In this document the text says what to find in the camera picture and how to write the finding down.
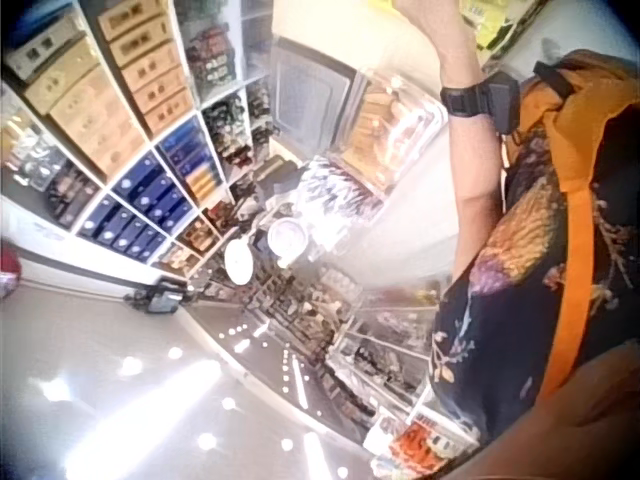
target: orange strap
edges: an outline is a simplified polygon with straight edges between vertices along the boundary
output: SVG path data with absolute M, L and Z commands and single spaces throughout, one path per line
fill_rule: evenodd
M 566 194 L 568 223 L 564 293 L 538 400 L 551 395 L 571 374 L 587 326 L 594 263 L 590 183 L 606 124 L 640 102 L 635 79 L 615 78 L 601 70 L 562 73 L 577 92 L 553 111 L 557 98 L 545 108 L 549 91 L 540 90 L 535 105 L 549 138 L 560 190 Z

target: white wall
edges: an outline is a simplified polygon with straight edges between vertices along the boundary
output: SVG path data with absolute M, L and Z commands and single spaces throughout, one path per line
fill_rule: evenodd
M 276 0 L 273 30 L 355 68 L 391 67 L 431 93 L 440 90 L 439 62 L 430 42 L 403 19 L 371 9 L 364 0 Z M 536 60 L 553 60 L 576 48 L 639 57 L 633 40 L 601 2 L 553 0 L 504 61 L 524 79 Z M 358 241 L 335 261 L 365 285 L 450 269 L 457 235 L 453 200 L 443 132 L 408 172 L 379 222 L 356 235 Z

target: plastic container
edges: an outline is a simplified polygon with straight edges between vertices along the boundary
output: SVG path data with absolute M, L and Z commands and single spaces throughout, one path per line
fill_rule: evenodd
M 400 75 L 354 79 L 328 158 L 385 198 L 447 121 L 444 106 Z

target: floral shirt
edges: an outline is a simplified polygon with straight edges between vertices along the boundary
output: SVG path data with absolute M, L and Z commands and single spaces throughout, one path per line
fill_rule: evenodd
M 629 108 L 607 124 L 592 183 L 595 269 L 582 364 L 640 338 L 640 141 Z M 481 442 L 531 408 L 562 300 L 567 209 L 544 129 L 524 139 L 506 181 L 507 213 L 444 296 L 430 377 L 443 407 Z

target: black watch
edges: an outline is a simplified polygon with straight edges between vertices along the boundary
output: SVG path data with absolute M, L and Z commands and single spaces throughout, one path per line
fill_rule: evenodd
M 520 123 L 520 86 L 504 72 L 468 88 L 443 87 L 440 98 L 454 117 L 489 115 L 502 135 L 509 135 Z

